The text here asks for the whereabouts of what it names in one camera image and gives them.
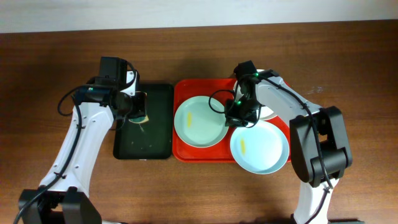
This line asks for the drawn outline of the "light blue plate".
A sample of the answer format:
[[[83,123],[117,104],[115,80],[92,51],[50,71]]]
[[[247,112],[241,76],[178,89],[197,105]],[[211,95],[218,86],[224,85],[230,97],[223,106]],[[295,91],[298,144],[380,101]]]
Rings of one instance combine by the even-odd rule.
[[[240,167],[261,175],[280,170],[290,153],[285,134],[266,121],[260,121],[252,128],[236,128],[229,146],[233,159]]]

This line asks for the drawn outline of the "green and yellow sponge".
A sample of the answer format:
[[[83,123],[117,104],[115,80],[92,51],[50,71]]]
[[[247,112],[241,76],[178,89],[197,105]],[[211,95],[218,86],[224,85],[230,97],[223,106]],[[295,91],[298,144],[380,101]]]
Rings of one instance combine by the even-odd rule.
[[[129,122],[134,123],[134,124],[142,124],[142,123],[148,122],[148,120],[149,120],[148,116],[142,116],[139,118],[129,119]]]

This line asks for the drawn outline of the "pale green plate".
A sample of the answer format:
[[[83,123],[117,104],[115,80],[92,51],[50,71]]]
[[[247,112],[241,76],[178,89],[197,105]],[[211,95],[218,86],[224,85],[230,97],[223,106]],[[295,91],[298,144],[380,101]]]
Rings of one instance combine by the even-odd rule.
[[[223,104],[208,96],[194,96],[185,100],[174,116],[177,136],[184,143],[197,148],[218,144],[228,132],[223,110]]]

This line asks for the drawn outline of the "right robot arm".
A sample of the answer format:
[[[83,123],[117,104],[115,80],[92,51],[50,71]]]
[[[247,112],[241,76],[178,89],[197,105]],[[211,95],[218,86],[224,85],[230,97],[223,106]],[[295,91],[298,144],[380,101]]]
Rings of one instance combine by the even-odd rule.
[[[259,71],[252,61],[233,71],[233,99],[226,102],[226,125],[254,128],[263,106],[290,131],[290,159],[300,179],[294,223],[328,223],[331,196],[345,169],[353,163],[342,112],[323,108],[299,95],[274,70]]]

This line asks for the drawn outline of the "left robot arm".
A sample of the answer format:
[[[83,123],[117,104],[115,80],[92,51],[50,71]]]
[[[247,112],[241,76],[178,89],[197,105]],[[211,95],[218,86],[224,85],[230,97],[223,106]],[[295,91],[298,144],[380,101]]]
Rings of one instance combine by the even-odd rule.
[[[99,74],[65,94],[73,109],[60,151],[37,189],[25,189],[14,223],[104,223],[89,199],[93,168],[113,123],[147,120],[146,94],[131,62],[102,57]]]

